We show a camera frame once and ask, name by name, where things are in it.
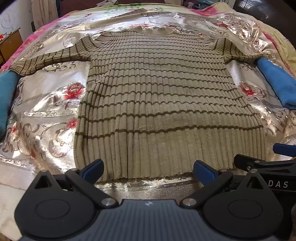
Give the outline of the dark red headboard cushion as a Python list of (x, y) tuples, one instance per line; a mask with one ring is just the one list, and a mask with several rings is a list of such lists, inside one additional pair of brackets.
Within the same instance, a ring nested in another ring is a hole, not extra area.
[[(119, 4), (137, 4), (137, 3), (158, 3), (158, 4), (164, 4), (165, 1), (162, 0), (155, 0), (155, 1), (149, 1), (149, 0), (119, 0), (117, 1)], [(81, 11), (89, 8), (94, 8), (97, 6), (97, 4), (102, 3), (102, 1), (99, 0), (64, 0), (64, 1), (58, 1), (56, 0), (56, 7), (58, 11), (58, 16), (62, 17), (63, 15), (72, 12), (72, 11)]]

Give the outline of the beige striped ribbed sweater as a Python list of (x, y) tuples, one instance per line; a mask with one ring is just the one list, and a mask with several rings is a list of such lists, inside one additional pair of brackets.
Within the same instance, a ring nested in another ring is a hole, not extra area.
[(264, 158), (259, 113), (226, 68), (253, 63), (226, 38), (215, 42), (170, 28), (104, 32), (74, 46), (16, 61), (21, 77), (68, 61), (89, 62), (79, 104), (74, 160), (105, 164), (103, 180), (171, 177), (200, 159), (231, 169), (243, 154)]

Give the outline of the teal folded garment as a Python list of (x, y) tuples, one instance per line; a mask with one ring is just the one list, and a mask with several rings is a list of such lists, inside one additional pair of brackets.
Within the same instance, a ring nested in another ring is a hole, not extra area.
[(1, 138), (6, 133), (6, 124), (8, 121), (11, 103), (15, 93), (16, 86), (20, 77), (13, 71), (7, 70), (1, 73), (0, 78), (0, 131)]

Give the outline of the blue folded garment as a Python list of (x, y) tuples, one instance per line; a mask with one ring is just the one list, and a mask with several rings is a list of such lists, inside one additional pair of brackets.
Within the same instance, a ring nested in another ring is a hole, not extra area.
[(281, 104), (285, 108), (295, 110), (295, 78), (266, 58), (260, 58), (257, 61), (257, 67)]

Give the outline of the crumpled beige cloth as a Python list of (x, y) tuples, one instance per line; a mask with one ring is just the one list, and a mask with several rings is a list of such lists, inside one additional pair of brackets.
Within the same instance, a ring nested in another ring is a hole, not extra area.
[(97, 7), (115, 6), (118, 4), (118, 0), (103, 0), (98, 3)]

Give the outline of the wooden side cabinet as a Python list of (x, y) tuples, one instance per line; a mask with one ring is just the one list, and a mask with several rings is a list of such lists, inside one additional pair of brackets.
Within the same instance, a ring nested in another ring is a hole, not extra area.
[(1, 66), (6, 63), (9, 58), (17, 51), (22, 45), (23, 40), (20, 35), (20, 28), (9, 33), (5, 38), (1, 39), (0, 51), (1, 51)]

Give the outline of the pile of clothes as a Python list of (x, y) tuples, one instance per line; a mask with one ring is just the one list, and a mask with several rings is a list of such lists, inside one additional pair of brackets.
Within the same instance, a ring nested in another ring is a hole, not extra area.
[(202, 10), (205, 9), (219, 1), (211, 0), (165, 0), (166, 4), (174, 4), (179, 6), (184, 6), (190, 9)]

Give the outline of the dark wooden bed headboard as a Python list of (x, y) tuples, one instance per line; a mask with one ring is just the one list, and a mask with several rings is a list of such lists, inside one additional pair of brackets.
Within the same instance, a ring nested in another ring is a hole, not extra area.
[(236, 1), (233, 9), (274, 27), (295, 46), (295, 0)]

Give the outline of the beige curtain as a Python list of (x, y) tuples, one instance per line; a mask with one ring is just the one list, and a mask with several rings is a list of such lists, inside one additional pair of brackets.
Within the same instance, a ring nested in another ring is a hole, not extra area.
[(31, 6), (36, 30), (58, 18), (55, 0), (31, 0)]

